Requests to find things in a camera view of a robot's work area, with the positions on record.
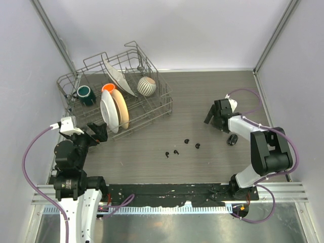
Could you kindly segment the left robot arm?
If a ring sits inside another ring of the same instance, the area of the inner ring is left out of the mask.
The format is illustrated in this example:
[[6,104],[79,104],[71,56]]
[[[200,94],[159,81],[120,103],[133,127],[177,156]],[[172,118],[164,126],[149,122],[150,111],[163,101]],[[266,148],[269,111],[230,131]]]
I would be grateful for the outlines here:
[[71,121],[59,122],[65,140],[56,145],[55,198],[62,208],[61,242],[94,242],[99,202],[108,195],[102,176],[87,176],[84,171],[89,148],[107,141],[107,124],[88,123],[93,134],[76,128]]

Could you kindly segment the dusty black oval case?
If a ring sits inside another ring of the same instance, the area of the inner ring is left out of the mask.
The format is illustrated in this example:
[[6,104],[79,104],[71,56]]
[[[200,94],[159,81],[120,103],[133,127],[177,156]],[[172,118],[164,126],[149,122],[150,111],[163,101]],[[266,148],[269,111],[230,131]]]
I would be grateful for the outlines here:
[[231,135],[228,137],[226,143],[227,143],[227,145],[229,145],[229,146],[234,146],[234,145],[237,143],[237,141],[238,141],[238,135],[236,135],[236,134],[231,134]]

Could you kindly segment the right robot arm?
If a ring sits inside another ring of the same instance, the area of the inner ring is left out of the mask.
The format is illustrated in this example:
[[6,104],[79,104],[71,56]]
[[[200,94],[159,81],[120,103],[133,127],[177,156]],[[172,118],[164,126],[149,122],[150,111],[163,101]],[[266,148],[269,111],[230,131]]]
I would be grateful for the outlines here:
[[231,198],[244,198],[258,182],[267,176],[288,171],[293,167],[293,158],[284,130],[256,124],[239,112],[236,102],[230,98],[214,101],[204,123],[214,128],[239,135],[250,143],[251,164],[234,174],[229,181]]

